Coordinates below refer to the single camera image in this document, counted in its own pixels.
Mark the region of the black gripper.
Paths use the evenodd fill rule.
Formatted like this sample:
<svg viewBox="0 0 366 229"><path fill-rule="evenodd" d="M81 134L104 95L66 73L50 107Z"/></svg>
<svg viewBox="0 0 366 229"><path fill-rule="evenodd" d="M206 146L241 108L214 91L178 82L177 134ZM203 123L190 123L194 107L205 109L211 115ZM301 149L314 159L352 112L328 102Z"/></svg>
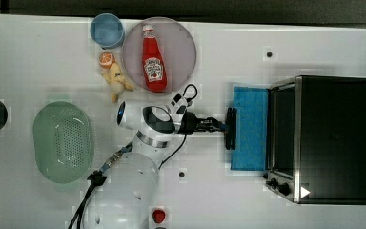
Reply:
<svg viewBox="0 0 366 229"><path fill-rule="evenodd" d="M194 113L186 112L180 125L180 134L193 134L194 132L226 132L227 125L213 117L199 118Z"/></svg>

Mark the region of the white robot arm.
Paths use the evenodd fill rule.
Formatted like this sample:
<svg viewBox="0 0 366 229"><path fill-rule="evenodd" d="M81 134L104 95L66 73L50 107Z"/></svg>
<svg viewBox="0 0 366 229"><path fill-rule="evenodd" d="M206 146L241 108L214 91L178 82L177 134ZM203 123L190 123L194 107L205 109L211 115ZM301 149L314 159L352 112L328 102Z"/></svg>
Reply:
<svg viewBox="0 0 366 229"><path fill-rule="evenodd" d="M219 121L190 112L192 99L176 94L164 103L128 99L120 103L115 122L132 130L133 139L89 176L82 216L75 229L154 229L153 212L159 172L177 152L172 140L196 132L220 132L235 145L235 110Z"/></svg>

